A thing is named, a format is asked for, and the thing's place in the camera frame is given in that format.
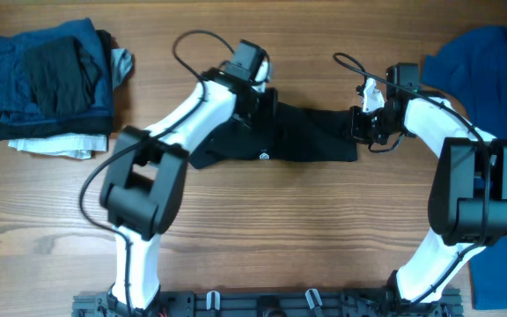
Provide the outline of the folded black garment underneath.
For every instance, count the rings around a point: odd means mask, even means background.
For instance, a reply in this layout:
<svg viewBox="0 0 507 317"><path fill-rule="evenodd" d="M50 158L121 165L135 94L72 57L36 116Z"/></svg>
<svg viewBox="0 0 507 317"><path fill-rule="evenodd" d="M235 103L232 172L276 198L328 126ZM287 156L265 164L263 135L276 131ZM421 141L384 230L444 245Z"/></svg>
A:
<svg viewBox="0 0 507 317"><path fill-rule="evenodd" d="M107 52L104 50L104 53L109 71ZM43 122L19 126L12 126L0 122L0 141L30 137L58 136L66 133L109 135L114 127L114 115L111 117L92 116L73 120L70 120L68 117L69 116L56 118L58 120L57 122Z"/></svg>

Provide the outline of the black polo shirt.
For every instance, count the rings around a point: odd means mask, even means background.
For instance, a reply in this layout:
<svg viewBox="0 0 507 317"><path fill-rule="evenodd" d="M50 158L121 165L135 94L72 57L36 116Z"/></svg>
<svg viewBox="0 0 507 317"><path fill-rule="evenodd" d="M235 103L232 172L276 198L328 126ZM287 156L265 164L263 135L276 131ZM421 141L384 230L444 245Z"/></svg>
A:
<svg viewBox="0 0 507 317"><path fill-rule="evenodd" d="M227 159L353 162L357 148L348 137L351 119L348 110L299 108L280 102L276 116L259 129L249 129L235 120L218 126L189 161L196 169Z"/></svg>

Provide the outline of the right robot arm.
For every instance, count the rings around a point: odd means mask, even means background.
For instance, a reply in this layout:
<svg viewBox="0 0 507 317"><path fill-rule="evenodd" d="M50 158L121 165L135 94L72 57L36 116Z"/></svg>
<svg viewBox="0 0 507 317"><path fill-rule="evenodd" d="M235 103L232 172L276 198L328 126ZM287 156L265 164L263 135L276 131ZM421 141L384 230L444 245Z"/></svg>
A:
<svg viewBox="0 0 507 317"><path fill-rule="evenodd" d="M507 236L507 139L475 127L440 92L424 91L417 67L399 63L383 79L362 66L357 87L363 105L352 107L349 135L373 146L391 135L420 138L437 156L428 201L430 229L412 258L395 271L400 306L437 302L470 259Z"/></svg>

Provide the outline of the folded blue garment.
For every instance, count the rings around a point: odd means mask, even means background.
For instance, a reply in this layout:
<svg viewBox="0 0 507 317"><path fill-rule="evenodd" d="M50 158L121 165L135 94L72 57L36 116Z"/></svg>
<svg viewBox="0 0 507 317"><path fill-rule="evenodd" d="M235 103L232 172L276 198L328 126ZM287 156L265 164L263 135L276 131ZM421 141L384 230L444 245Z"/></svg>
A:
<svg viewBox="0 0 507 317"><path fill-rule="evenodd" d="M19 126L58 121L42 114L33 101L21 60L29 48L66 36L75 37L101 70L101 79L96 84L95 101L90 109L68 118L73 120L114 115L111 79L105 53L92 21L84 18L11 37L0 36L0 122Z"/></svg>

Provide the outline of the folded black garment on top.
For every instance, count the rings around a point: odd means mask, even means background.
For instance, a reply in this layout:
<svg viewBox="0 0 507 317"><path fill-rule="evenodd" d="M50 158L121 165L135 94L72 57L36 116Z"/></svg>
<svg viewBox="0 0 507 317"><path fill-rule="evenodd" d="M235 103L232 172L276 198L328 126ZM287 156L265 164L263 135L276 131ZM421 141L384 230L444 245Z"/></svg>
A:
<svg viewBox="0 0 507 317"><path fill-rule="evenodd" d="M51 118L88 111L102 75L94 58L73 36L28 49L22 67L34 102Z"/></svg>

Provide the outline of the folded white garment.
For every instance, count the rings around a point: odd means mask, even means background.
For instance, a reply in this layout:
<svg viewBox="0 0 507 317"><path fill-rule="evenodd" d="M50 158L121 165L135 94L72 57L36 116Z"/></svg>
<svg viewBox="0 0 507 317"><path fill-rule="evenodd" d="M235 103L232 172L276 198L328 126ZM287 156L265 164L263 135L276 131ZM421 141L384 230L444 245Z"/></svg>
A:
<svg viewBox="0 0 507 317"><path fill-rule="evenodd" d="M133 70L133 55L126 48L114 48L111 50L109 66L112 87L116 89ZM14 139L8 142L8 146L17 151L85 160L90 159L95 151L107 151L108 137L68 133L47 138Z"/></svg>

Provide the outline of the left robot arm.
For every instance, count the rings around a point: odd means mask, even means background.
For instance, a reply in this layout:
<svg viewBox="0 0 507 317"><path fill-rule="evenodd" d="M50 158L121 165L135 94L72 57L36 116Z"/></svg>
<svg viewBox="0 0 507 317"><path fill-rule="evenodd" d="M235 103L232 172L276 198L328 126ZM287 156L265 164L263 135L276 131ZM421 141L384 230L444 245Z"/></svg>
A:
<svg viewBox="0 0 507 317"><path fill-rule="evenodd" d="M158 313L159 242L180 209L189 159L206 141L254 144L268 132L275 115L266 100L270 72L267 52L241 41L222 68L199 75L192 94L165 119L122 131L99 197L119 250L107 294L115 315Z"/></svg>

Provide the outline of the blue shirt on right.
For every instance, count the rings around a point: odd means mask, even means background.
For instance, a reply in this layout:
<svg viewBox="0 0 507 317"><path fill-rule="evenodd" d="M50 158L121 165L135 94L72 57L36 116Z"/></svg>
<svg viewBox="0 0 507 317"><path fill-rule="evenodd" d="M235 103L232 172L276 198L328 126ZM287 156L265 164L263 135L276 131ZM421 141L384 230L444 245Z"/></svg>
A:
<svg viewBox="0 0 507 317"><path fill-rule="evenodd" d="M507 139L507 28L486 26L426 57L422 82L447 92L479 128ZM470 264L477 310L507 309L507 237Z"/></svg>

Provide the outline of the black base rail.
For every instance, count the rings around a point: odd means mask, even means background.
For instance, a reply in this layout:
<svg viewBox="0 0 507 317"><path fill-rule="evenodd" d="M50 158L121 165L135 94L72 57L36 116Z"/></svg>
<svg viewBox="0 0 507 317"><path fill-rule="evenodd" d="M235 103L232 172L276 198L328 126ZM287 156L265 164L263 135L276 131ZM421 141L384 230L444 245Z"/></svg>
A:
<svg viewBox="0 0 507 317"><path fill-rule="evenodd" d="M440 300L411 306L387 289L346 289L304 292L209 291L160 292L149 308L134 308L134 316L241 317L241 316L435 316L463 317L460 291L449 288Z"/></svg>

